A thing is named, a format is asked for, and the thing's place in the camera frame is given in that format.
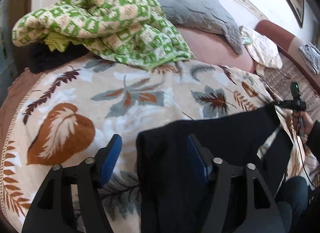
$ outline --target green checkered blanket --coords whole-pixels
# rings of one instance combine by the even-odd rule
[[[103,59],[144,69],[192,55],[157,0],[60,0],[22,17],[12,41],[25,46],[50,32],[77,38]]]

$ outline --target silver screw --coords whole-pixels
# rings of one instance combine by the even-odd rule
[[[52,170],[57,171],[61,168],[60,164],[55,164],[54,166],[52,166]]]
[[[250,169],[250,170],[254,170],[256,168],[256,166],[254,164],[247,164],[247,167]]]
[[[94,162],[94,158],[89,157],[85,160],[86,164],[92,164]]]
[[[216,164],[222,164],[223,163],[223,160],[219,157],[216,157],[213,159],[213,161],[216,163]]]

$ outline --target pink fabric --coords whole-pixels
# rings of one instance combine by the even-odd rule
[[[177,26],[197,60],[212,65],[227,65],[253,73],[254,63],[247,49],[238,55],[223,35]]]

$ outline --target person's arm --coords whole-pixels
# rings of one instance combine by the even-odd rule
[[[306,145],[310,148],[314,156],[320,160],[320,123],[318,121],[313,122],[306,112],[294,112],[292,114],[292,122],[295,129],[297,129],[297,127],[300,128],[300,124],[298,123],[299,115],[303,120],[301,132],[308,136]]]

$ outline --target gray cloth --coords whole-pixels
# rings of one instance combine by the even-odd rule
[[[307,66],[314,74],[320,74],[320,51],[311,43],[299,47]]]
[[[205,32],[223,34],[238,54],[242,54],[241,34],[236,21],[218,0],[158,0],[173,24]]]

